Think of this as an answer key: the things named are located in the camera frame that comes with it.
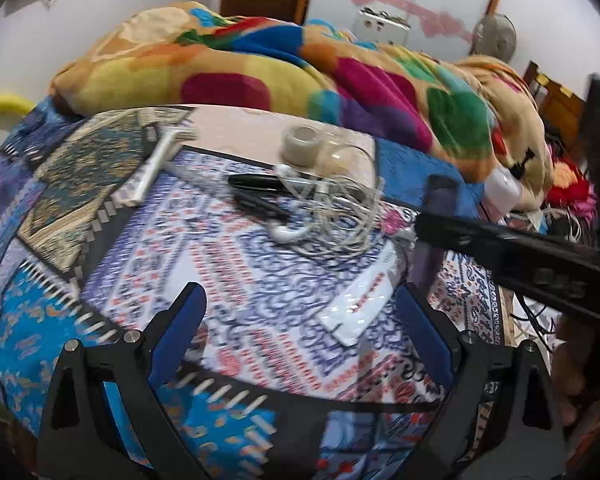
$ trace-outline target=wall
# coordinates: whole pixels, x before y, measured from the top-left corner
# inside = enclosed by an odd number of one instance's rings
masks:
[[[551,79],[586,98],[587,78],[600,73],[600,14],[590,0],[500,0],[498,12],[516,27],[510,64],[523,74],[529,60]]]
[[[40,101],[64,65],[139,10],[177,0],[8,0],[0,9],[0,92]],[[211,0],[197,0],[208,5]]]

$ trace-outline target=bed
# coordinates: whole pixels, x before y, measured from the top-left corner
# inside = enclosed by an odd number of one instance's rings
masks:
[[[298,121],[316,124],[215,106],[122,110],[76,122],[64,120],[51,99],[24,119],[0,150],[4,165],[0,178],[10,176],[3,189],[9,189],[12,197],[0,206],[0,401],[31,433],[36,434],[54,359],[67,339],[106,344],[123,330],[143,328],[155,312],[170,304],[183,276],[195,272],[209,298],[204,333],[192,341],[183,369],[160,394],[192,449],[200,450],[200,426],[209,429],[193,415],[200,406],[192,392],[212,383],[216,386],[209,386],[208,396],[226,386],[248,391],[240,403],[243,408],[268,396],[262,406],[253,408],[267,428],[284,395],[301,394],[308,403],[330,406],[333,428],[353,424],[347,415],[351,410],[382,406],[387,424],[411,435],[413,445],[418,441],[444,391],[423,370],[391,305],[368,330],[365,343],[353,351],[329,340],[312,320],[312,312],[368,266],[375,252],[345,267],[324,267],[300,258],[268,242],[263,227],[236,211],[222,194],[196,190],[165,173],[139,208],[125,208],[116,200],[116,193],[124,193],[141,171],[142,129],[148,124],[195,124],[205,135],[183,147],[175,160],[217,178],[268,172],[276,162],[278,150],[250,152],[253,143],[240,145],[232,125],[240,124],[275,146],[282,130]],[[480,187],[462,183],[451,164],[404,147],[399,158],[386,158],[382,155],[386,146],[379,147],[363,134],[352,135],[376,152],[379,171],[388,180],[405,168],[411,171],[412,186],[389,189],[385,207],[393,222],[404,226],[413,222],[423,179],[431,173],[458,179],[459,212],[475,214]],[[37,149],[37,168],[31,173],[17,153],[27,148],[30,153],[32,146]],[[70,192],[77,189],[72,182],[80,183],[78,194]],[[226,283],[214,273],[228,265],[226,253],[236,256],[230,265],[238,282]],[[294,281],[298,276],[302,294]],[[504,342],[496,287],[488,272],[470,259],[447,256],[430,300],[457,326],[476,330],[487,341]],[[238,317],[230,315],[232,309]],[[272,355],[289,358],[271,364],[266,356]],[[368,412],[370,428],[379,413]],[[123,434],[131,455],[142,462],[130,430],[125,428]],[[218,444],[220,433],[214,435]],[[368,461],[378,438],[347,455],[352,463]],[[270,458],[279,463],[288,450],[276,443]],[[333,449],[318,460],[327,464],[328,475],[339,463],[345,443],[326,446]],[[403,460],[410,449],[382,455],[377,466]],[[234,478],[244,457],[231,449],[224,452],[227,466],[219,478]],[[278,452],[282,455],[276,459]],[[262,466],[257,455],[246,461]],[[212,461],[210,466],[221,464]]]
[[[141,205],[126,207],[125,197],[144,171],[151,131],[195,128],[174,161],[218,183],[270,174],[283,131],[307,124],[371,155],[375,168],[352,176],[384,179],[384,220],[394,228],[412,226],[432,174],[456,180],[456,214],[476,217],[481,181],[529,149],[536,157],[519,206],[534,208],[552,173],[522,79],[492,58],[446,64],[358,44],[324,23],[224,18],[180,2],[122,23],[62,70],[51,92],[0,149],[0,401],[35,435],[65,341],[107,344],[142,330],[193,278],[207,314],[158,396],[209,471],[278,478],[276,468],[299,461],[317,479],[389,478],[445,390],[391,301],[349,349],[314,316],[380,247],[346,262],[298,255],[274,245],[222,186],[165,172]],[[506,342],[499,290],[470,258],[446,255],[429,301],[461,330]],[[107,395],[128,452],[146,462],[119,396]],[[311,449],[302,452],[293,425],[307,421],[289,422],[289,396],[325,415],[304,428]],[[243,442],[252,426],[255,447]]]

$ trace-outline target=fan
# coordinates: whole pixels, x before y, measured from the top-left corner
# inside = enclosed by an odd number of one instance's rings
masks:
[[[504,14],[488,14],[474,29],[474,53],[509,62],[516,49],[516,28]]]

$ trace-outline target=colorful blanket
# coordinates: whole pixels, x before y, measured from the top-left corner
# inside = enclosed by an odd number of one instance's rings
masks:
[[[497,126],[491,133],[496,158],[506,167],[534,158],[525,164],[522,196],[518,209],[533,211],[542,205],[554,181],[554,167],[544,142],[544,124],[536,102],[522,78],[505,63],[488,56],[471,56],[452,65],[472,89],[489,104]]]
[[[537,117],[524,83],[493,61],[504,81],[500,92],[518,96],[522,113]],[[195,2],[136,14],[62,70],[51,88],[58,103],[86,116],[189,103],[308,117],[447,160],[469,182],[483,181],[496,165],[494,134],[505,147],[515,144],[509,158],[517,162],[525,155],[519,144],[543,142],[537,123],[531,131],[503,128],[471,70],[401,46],[360,43],[327,23],[223,18]],[[545,156],[537,150],[529,163],[539,169],[524,183],[532,202],[550,186]]]

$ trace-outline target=tape roll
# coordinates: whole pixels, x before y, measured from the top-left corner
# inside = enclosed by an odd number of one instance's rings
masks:
[[[311,126],[289,126],[282,133],[282,157],[295,166],[312,168],[323,142],[323,134]]]

